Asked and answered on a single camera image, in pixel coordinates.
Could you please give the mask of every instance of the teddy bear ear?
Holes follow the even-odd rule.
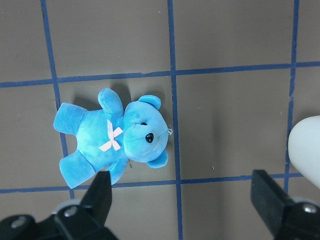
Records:
[[[159,109],[161,107],[161,100],[157,96],[154,95],[144,95],[139,98],[139,102],[151,104],[155,107],[155,109]]]
[[[152,169],[161,168],[167,165],[168,158],[168,153],[164,150],[155,160],[148,161],[146,164]]]

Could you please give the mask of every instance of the teddy bear head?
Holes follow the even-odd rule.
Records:
[[[158,109],[161,100],[144,95],[128,104],[123,116],[123,145],[126,156],[151,168],[163,167],[168,162],[165,147],[168,126]]]

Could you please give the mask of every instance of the white object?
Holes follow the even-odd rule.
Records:
[[[308,117],[294,126],[288,153],[293,166],[320,188],[320,116]]]
[[[109,150],[112,146],[114,148],[114,150],[118,151],[120,149],[120,145],[115,140],[115,137],[119,136],[124,131],[120,127],[117,127],[116,130],[114,130],[114,127],[112,126],[112,122],[108,119],[106,120],[106,124],[107,124],[108,137],[109,137],[110,141],[106,142],[105,144],[103,144],[99,148],[105,152],[105,151]]]

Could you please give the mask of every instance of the screw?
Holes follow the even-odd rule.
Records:
[[[317,207],[315,205],[306,203],[302,207],[303,210],[308,214],[315,214],[317,212]]]
[[[25,224],[26,220],[27,219],[25,216],[20,216],[17,220],[11,223],[11,228],[16,229],[18,227],[21,227],[23,224]]]
[[[78,211],[78,208],[76,206],[69,207],[67,210],[65,210],[64,216],[67,218],[72,217],[73,215],[76,214],[77,211]]]

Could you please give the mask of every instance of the teddy bear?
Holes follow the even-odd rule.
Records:
[[[83,107],[62,103],[54,118],[58,132],[74,135],[77,149],[62,158],[60,171],[73,189],[107,167],[111,184],[124,173],[129,160],[146,163],[150,168],[167,164],[165,150],[170,131],[158,111],[161,100],[143,95],[123,108],[113,90],[98,94],[102,109],[88,111]]]

